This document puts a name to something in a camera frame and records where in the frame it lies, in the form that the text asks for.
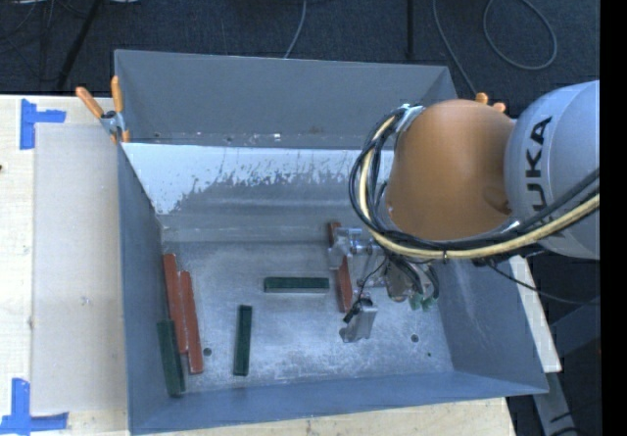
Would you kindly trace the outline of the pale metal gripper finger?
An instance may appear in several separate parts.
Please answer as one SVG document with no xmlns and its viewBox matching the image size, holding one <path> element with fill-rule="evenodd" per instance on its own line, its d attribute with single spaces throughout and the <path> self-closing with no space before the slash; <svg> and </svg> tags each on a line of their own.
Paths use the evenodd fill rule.
<svg viewBox="0 0 627 436">
<path fill-rule="evenodd" d="M 377 307 L 372 302 L 355 302 L 345 315 L 345 326 L 339 331 L 345 343 L 355 343 L 368 339 L 377 315 Z"/>
<path fill-rule="evenodd" d="M 344 259 L 357 257 L 364 260 L 371 254 L 371 239 L 365 236 L 361 227 L 330 227 L 327 255 L 331 270 L 338 270 Z"/>
</svg>

